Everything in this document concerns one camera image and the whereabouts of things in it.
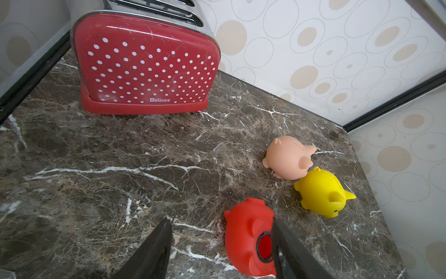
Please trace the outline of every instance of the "brown marble surface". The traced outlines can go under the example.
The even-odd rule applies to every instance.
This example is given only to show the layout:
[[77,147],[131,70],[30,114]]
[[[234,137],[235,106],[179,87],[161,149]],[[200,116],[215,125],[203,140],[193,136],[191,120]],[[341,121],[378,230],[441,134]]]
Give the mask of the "brown marble surface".
[[[342,128],[219,73],[203,112],[101,116],[79,102],[70,50],[0,130],[0,269],[18,278],[108,278],[165,217],[167,278],[248,278],[224,249],[223,212],[263,199],[336,278],[406,278]],[[358,199],[326,219],[262,166],[291,135]]]

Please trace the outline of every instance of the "toy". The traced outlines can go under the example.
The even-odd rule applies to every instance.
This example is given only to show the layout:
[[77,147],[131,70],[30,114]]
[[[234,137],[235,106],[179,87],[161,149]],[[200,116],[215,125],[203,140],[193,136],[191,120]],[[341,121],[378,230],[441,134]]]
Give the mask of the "toy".
[[266,150],[263,166],[271,168],[277,178],[295,180],[304,177],[313,165],[315,146],[306,146],[290,136],[277,137]]
[[304,178],[294,184],[302,195],[302,207],[325,218],[333,218],[345,207],[346,200],[356,196],[345,191],[331,172],[315,167]]
[[247,198],[224,216],[226,253],[237,270],[249,276],[276,275],[271,254],[274,212],[264,201]]

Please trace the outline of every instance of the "wallpaper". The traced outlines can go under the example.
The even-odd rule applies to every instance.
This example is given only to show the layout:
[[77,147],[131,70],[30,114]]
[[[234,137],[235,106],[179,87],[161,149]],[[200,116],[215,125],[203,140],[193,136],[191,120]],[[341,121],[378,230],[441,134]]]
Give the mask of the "wallpaper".
[[411,278],[446,278],[446,86],[349,133]]
[[0,0],[1,88],[69,20],[65,0]]
[[404,0],[200,0],[219,69],[346,124],[446,67]]

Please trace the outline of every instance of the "pig ear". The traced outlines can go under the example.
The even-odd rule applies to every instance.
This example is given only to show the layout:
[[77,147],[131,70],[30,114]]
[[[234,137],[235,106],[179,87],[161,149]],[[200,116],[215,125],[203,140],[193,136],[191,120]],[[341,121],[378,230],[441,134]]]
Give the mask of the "pig ear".
[[307,150],[310,152],[310,154],[314,154],[316,152],[316,150],[318,150],[317,147],[315,146],[306,146]]
[[331,192],[328,194],[328,200],[332,203],[340,203],[345,200],[345,198],[339,192]]
[[302,170],[308,169],[313,165],[313,161],[308,157],[302,157],[299,161],[299,168]]

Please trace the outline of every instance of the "toaster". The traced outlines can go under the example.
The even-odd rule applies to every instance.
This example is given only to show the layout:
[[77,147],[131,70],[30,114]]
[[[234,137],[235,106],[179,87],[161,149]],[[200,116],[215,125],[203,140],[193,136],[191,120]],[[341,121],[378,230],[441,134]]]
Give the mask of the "toaster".
[[220,48],[194,0],[72,0],[83,107],[96,114],[203,110]]

